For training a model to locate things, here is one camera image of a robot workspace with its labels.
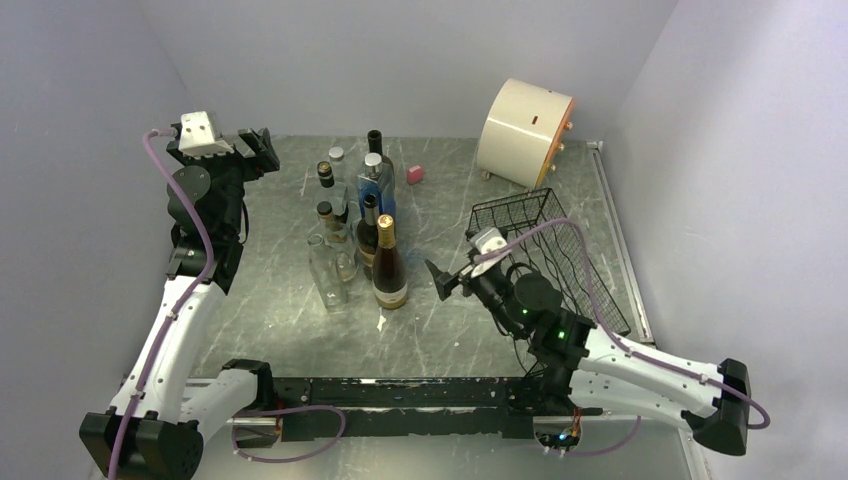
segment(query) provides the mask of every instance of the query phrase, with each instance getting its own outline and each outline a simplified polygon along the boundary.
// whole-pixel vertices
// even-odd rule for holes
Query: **cylindrical container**
[[[486,117],[477,166],[527,188],[538,187],[552,168],[576,104],[568,95],[507,80]]]
[[[357,190],[359,191],[359,210],[363,218],[365,217],[365,197],[369,194],[377,197],[380,213],[396,215],[394,175],[392,169],[387,168],[378,153],[371,152],[365,155],[365,161],[357,177]]]
[[[324,243],[324,237],[318,234],[306,239],[309,245],[309,272],[315,281],[315,287],[329,312],[342,309],[347,303],[347,289],[339,275],[336,252]]]
[[[374,296],[381,307],[394,310],[402,307],[409,296],[406,265],[397,248],[395,222],[391,215],[380,215],[377,229],[377,253],[371,267]]]
[[[333,207],[333,215],[343,224],[347,224],[349,193],[344,182],[336,181],[333,174],[333,166],[328,161],[318,162],[318,182],[321,187],[315,192],[315,205],[321,202],[330,202]]]
[[[345,282],[353,280],[359,264],[356,261],[356,244],[350,229],[333,216],[333,208],[329,202],[318,204],[318,217],[324,223],[324,241],[336,251],[336,263],[341,279]]]
[[[374,264],[374,254],[377,253],[377,218],[380,216],[377,197],[365,196],[365,217],[356,226],[356,242],[359,245],[357,253],[362,263],[365,278],[371,280],[371,267]]]
[[[368,132],[368,152],[379,153],[383,158],[383,163],[387,163],[392,169],[392,174],[395,172],[395,163],[392,159],[383,153],[383,133],[379,130],[371,130]]]

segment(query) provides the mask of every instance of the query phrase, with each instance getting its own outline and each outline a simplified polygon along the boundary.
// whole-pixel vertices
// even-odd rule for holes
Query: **bottle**
[[[379,130],[368,132],[368,151],[370,153],[379,153],[383,159],[383,163],[387,163],[391,167],[392,176],[394,176],[395,164],[392,162],[392,159],[383,154],[383,134]]]
[[[394,218],[380,215],[377,229],[377,251],[371,267],[374,296],[381,307],[394,310],[402,307],[408,298],[406,266],[397,248]]]
[[[324,241],[336,252],[339,276],[343,282],[353,280],[358,268],[353,235],[350,234],[347,225],[339,222],[333,215],[330,202],[318,204],[318,217],[324,223]]]
[[[344,182],[336,181],[330,162],[318,162],[318,181],[321,182],[321,188],[315,193],[315,205],[317,206],[321,202],[330,202],[333,207],[333,215],[342,224],[347,224],[349,212],[347,185]]]
[[[374,254],[377,253],[377,217],[380,216],[377,197],[372,194],[365,196],[365,216],[356,225],[356,241],[359,244],[359,259],[365,278],[371,280],[371,266]]]
[[[344,149],[342,147],[332,147],[327,152],[330,165],[333,166],[333,178],[335,183],[343,183],[345,188],[345,200],[348,205],[347,225],[356,234],[356,225],[362,218],[361,214],[357,214],[359,201],[356,198],[356,165],[351,165],[350,162],[343,162]]]
[[[341,310],[341,306],[347,303],[347,289],[339,275],[335,250],[317,233],[310,235],[306,243],[309,245],[309,271],[324,308],[329,312]]]
[[[365,196],[377,197],[380,214],[395,216],[395,180],[391,168],[383,163],[378,153],[365,155],[365,161],[357,175],[357,190],[359,190],[359,210],[365,218]]]

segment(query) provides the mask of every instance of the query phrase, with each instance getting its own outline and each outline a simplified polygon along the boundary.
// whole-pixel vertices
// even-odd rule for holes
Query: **white cylinder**
[[[492,103],[477,166],[527,188],[545,178],[576,100],[510,78]]]

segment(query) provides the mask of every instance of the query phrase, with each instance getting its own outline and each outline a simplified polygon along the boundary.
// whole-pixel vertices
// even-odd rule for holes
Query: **black wire basket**
[[[543,188],[474,205],[468,230],[476,233],[486,227],[496,227],[509,241],[539,224],[564,216],[565,212],[554,192],[550,188]],[[580,240],[572,226],[559,224],[542,230],[521,242],[520,248],[513,249],[502,263],[506,267],[507,276],[521,275],[521,267],[524,266],[541,272],[554,286],[559,287],[564,308],[594,320],[586,291]],[[630,326],[594,264],[591,277],[604,320],[619,335],[629,335]]]

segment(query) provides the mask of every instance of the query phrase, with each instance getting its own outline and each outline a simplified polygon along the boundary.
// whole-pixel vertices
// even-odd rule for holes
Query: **table surface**
[[[409,301],[381,310],[360,274],[348,308],[328,314],[306,261],[306,237],[320,226],[313,196],[315,165],[332,146],[345,150],[336,177],[351,178],[367,153],[364,138],[279,137],[281,168],[246,186],[250,237],[236,280],[210,322],[195,362],[195,377],[214,377],[232,358],[261,359],[275,376],[421,377],[522,374],[512,341],[498,334],[474,298],[440,302],[424,259],[455,271],[469,249],[464,232],[471,207],[524,191],[474,166],[476,139],[385,138],[398,172],[421,165],[424,180],[396,186],[398,246],[407,261]],[[584,142],[567,143],[543,186],[585,228],[589,252],[625,320],[633,328],[609,214]],[[524,349],[519,344],[519,352]],[[525,364],[529,367],[531,359]]]

